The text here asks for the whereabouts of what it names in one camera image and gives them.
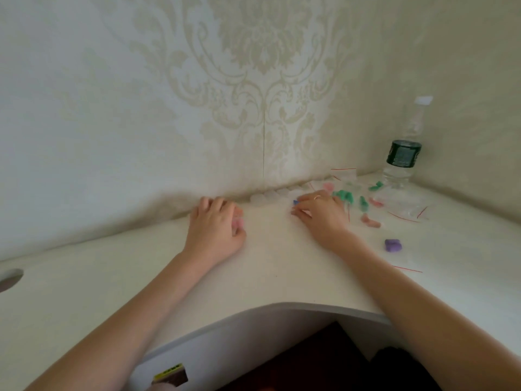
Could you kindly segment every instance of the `plastic water bottle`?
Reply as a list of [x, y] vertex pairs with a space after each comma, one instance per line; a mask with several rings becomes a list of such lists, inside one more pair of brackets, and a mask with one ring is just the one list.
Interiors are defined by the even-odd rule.
[[419, 96], [414, 100], [413, 117], [402, 133], [402, 138], [394, 140], [383, 169], [383, 182], [393, 188], [403, 188], [413, 176], [414, 164], [421, 150], [418, 142], [424, 128], [424, 113], [432, 96]]

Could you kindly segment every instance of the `hand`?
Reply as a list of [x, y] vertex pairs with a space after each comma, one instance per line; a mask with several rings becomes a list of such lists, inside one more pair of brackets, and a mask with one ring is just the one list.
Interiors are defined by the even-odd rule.
[[342, 200], [321, 190], [300, 196], [298, 201], [291, 214], [300, 218], [322, 247], [336, 252], [339, 243], [351, 235], [346, 228], [348, 220]]
[[199, 206], [190, 214], [190, 227], [183, 252], [195, 256], [210, 267], [224, 261], [237, 252], [246, 239], [246, 232], [239, 228], [232, 234], [232, 217], [237, 204], [225, 202], [222, 197], [212, 200], [201, 197]]

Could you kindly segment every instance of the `wallpaper pattern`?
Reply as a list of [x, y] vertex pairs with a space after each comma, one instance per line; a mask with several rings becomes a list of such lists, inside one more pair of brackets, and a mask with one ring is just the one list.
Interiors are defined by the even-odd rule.
[[418, 180], [521, 216], [519, 7], [0, 0], [0, 258], [377, 170], [418, 94]]

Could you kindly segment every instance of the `purple object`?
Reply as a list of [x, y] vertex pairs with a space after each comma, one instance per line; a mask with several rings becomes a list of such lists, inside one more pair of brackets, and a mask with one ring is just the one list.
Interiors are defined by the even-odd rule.
[[387, 239], [385, 244], [387, 252], [398, 252], [402, 250], [402, 244], [398, 239]]

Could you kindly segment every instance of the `desk surface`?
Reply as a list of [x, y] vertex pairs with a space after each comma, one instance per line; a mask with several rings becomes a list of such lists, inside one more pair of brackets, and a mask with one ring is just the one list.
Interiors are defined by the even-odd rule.
[[[365, 176], [362, 181], [376, 180]], [[352, 225], [386, 260], [521, 355], [521, 227], [414, 187], [429, 220], [379, 214], [384, 226]], [[244, 206], [244, 249], [187, 296], [148, 350], [152, 356], [245, 310], [272, 304], [386, 321], [346, 266], [289, 215], [290, 201]], [[21, 390], [142, 289], [185, 241], [188, 220], [0, 263], [25, 275], [0, 294], [0, 384]], [[387, 253], [383, 241], [404, 249]]]

